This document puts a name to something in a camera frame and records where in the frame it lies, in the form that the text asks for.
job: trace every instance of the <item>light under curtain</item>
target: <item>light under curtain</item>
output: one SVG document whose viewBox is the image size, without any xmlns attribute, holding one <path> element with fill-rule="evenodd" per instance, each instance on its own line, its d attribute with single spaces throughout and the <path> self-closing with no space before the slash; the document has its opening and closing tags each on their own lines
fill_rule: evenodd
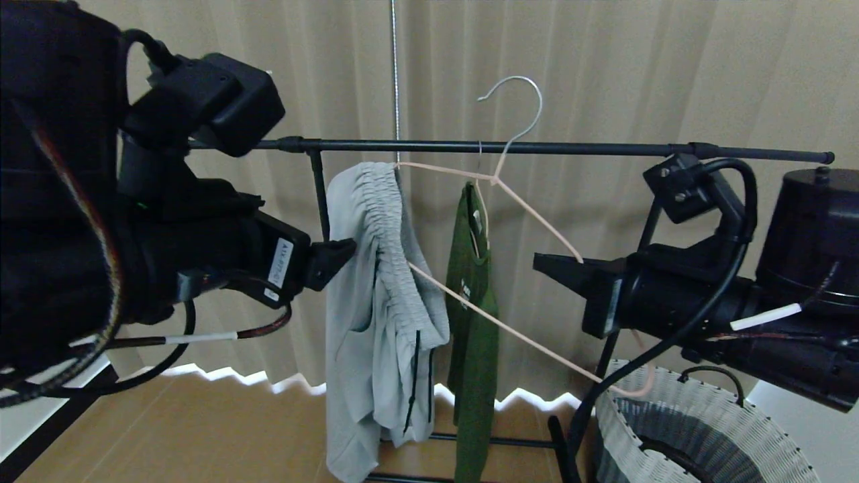
<svg viewBox="0 0 859 483">
<path fill-rule="evenodd" d="M 270 138 L 393 138 L 393 58 L 389 2 L 271 0 L 82 0 L 122 28 L 138 27 L 173 52 L 223 52 L 270 70 L 286 106 Z M 545 97 L 524 141 L 685 143 L 831 150 L 836 164 L 859 168 L 859 3 L 815 2 L 394 2 L 403 139 L 506 141 L 533 112 L 526 86 L 507 86 L 477 103 L 497 80 L 531 77 Z M 132 98 L 145 89 L 143 55 L 132 53 Z M 380 153 L 323 155 L 326 178 Z M 497 155 L 414 153 L 424 162 L 491 174 Z M 582 255 L 611 259 L 633 251 L 650 201 L 641 177 L 655 160 L 510 155 L 504 179 Z M 305 156 L 254 152 L 240 160 L 197 151 L 202 177 L 262 195 L 264 211 L 320 239 L 313 178 Z M 752 276 L 782 175 L 807 165 L 750 162 L 758 175 L 761 223 L 741 272 Z M 403 172 L 407 204 L 433 275 L 445 278 L 463 180 Z M 501 319 L 593 367 L 601 341 L 579 329 L 583 301 L 531 269 L 534 252 L 565 248 L 512 199 L 483 190 L 492 222 L 493 284 Z M 712 216 L 674 226 L 655 242 L 689 245 L 716 225 Z M 324 294 L 294 302 L 288 328 L 244 341 L 189 347 L 181 364 L 204 370 L 264 370 L 272 382 L 301 372 L 324 381 Z M 199 299 L 198 331 L 254 327 L 276 314 L 221 290 Z M 181 332 L 180 317 L 126 335 Z M 114 351 L 120 374 L 152 365 L 164 348 Z M 617 356 L 634 357 L 629 337 Z M 585 380 L 517 339 L 501 339 L 498 399 L 524 388 L 551 400 Z M 443 354 L 437 358 L 443 361 Z M 656 360 L 685 367 L 679 351 Z M 441 367 L 437 374 L 447 374 Z"/>
</svg>

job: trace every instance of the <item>basket handle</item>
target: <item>basket handle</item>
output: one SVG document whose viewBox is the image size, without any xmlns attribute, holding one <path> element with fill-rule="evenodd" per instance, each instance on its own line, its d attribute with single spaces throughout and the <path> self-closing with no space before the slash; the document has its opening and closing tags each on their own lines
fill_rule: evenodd
<svg viewBox="0 0 859 483">
<path fill-rule="evenodd" d="M 727 369 L 723 369 L 721 367 L 715 365 L 696 365 L 695 367 L 690 367 L 687 370 L 684 370 L 680 373 L 680 377 L 677 378 L 679 382 L 685 383 L 689 380 L 689 375 L 692 372 L 698 372 L 700 370 L 708 370 L 710 372 L 718 372 L 720 374 L 724 374 L 731 378 L 731 381 L 734 382 L 734 386 L 737 388 L 737 406 L 743 407 L 743 401 L 746 400 L 746 394 L 743 391 L 743 387 L 740 384 L 740 379 L 737 379 L 737 376 L 734 375 L 733 372 Z"/>
</svg>

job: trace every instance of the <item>laundry basket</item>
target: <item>laundry basket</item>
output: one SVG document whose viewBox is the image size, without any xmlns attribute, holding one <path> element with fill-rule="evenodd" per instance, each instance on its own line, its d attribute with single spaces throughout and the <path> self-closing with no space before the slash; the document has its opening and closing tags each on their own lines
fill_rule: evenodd
<svg viewBox="0 0 859 483">
<path fill-rule="evenodd" d="M 614 360 L 614 371 L 626 361 Z M 618 385 L 642 387 L 647 370 Z M 596 404 L 600 483 L 817 483 L 796 443 L 754 405 L 710 384 L 656 368 L 641 398 L 604 393 Z"/>
</svg>

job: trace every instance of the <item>metal hanger hook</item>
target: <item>metal hanger hook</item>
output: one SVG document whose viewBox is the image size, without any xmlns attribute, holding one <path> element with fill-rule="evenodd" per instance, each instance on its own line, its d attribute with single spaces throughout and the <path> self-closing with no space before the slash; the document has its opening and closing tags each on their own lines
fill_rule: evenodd
<svg viewBox="0 0 859 483">
<path fill-rule="evenodd" d="M 531 84 L 531 87 L 533 87 L 534 92 L 537 93 L 537 101 L 539 104 L 537 106 L 537 113 L 534 115 L 534 120 L 531 121 L 531 124 L 528 125 L 527 128 L 525 128 L 525 131 L 522 131 L 519 134 L 516 134 L 504 145 L 504 149 L 501 151 L 501 158 L 498 160 L 498 166 L 495 169 L 495 177 L 496 178 L 498 177 L 498 175 L 501 174 L 501 168 L 504 166 L 504 158 L 507 157 L 507 150 L 510 149 L 510 145 L 516 139 L 519 139 L 522 136 L 525 136 L 526 134 L 528 134 L 537 125 L 537 121 L 539 120 L 539 117 L 543 114 L 543 93 L 540 91 L 537 83 L 535 83 L 533 80 L 531 80 L 530 77 L 525 77 L 525 76 L 505 77 L 504 79 L 498 81 L 494 86 L 492 86 L 492 89 L 489 89 L 489 92 L 487 92 L 486 95 L 480 96 L 478 98 L 478 102 L 486 101 L 487 99 L 489 99 L 492 96 L 492 94 L 495 93 L 496 89 L 498 89 L 502 84 L 504 84 L 507 81 L 512 81 L 514 79 Z"/>
</svg>

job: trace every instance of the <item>clothing rack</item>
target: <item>clothing rack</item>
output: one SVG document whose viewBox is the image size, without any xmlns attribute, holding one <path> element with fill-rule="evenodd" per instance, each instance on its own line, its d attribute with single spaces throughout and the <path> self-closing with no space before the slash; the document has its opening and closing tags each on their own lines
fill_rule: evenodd
<svg viewBox="0 0 859 483">
<path fill-rule="evenodd" d="M 310 158 L 311 169 L 314 173 L 316 199 L 319 206 L 322 236 L 329 240 L 330 225 L 328 221 L 328 203 L 325 192 L 325 178 L 322 166 L 322 151 L 368 151 L 368 152 L 432 152 L 432 153 L 501 153 L 506 143 L 482 141 L 401 141 L 401 140 L 363 140 L 363 139 L 318 139 L 288 136 L 286 138 L 260 141 L 256 150 L 280 150 L 288 153 L 306 154 Z M 189 141 L 189 148 L 195 150 L 214 149 L 196 140 Z M 762 150 L 755 148 L 724 148 L 715 144 L 604 144 L 604 143 L 512 143 L 507 151 L 510 154 L 530 155 L 560 155 L 560 156 L 652 156 L 669 157 L 672 155 L 688 154 L 700 160 L 716 157 L 735 157 L 745 159 L 766 159 L 780 161 L 816 162 L 832 164 L 835 155 L 831 152 L 812 152 L 794 150 Z M 654 201 L 644 225 L 639 249 L 650 244 L 656 224 L 659 222 L 661 207 Z M 608 363 L 612 358 L 617 344 L 617 332 L 606 338 L 600 362 L 597 366 L 597 376 L 606 374 Z M 592 389 L 576 413 L 590 414 L 594 409 L 596 394 Z M 551 441 L 526 440 L 515 438 L 493 437 L 490 444 L 504 444 L 531 448 L 550 448 L 555 450 L 558 471 L 563 483 L 578 483 L 581 481 L 576 465 L 576 454 L 581 445 L 581 435 L 584 433 L 589 418 L 573 419 L 569 435 L 564 435 L 560 420 L 556 416 L 549 417 L 547 422 Z M 447 433 L 433 433 L 430 439 L 455 441 L 456 436 Z M 453 483 L 449 478 L 433 478 L 423 476 L 407 476 L 399 474 L 371 474 L 368 481 L 385 481 L 389 483 Z"/>
</svg>

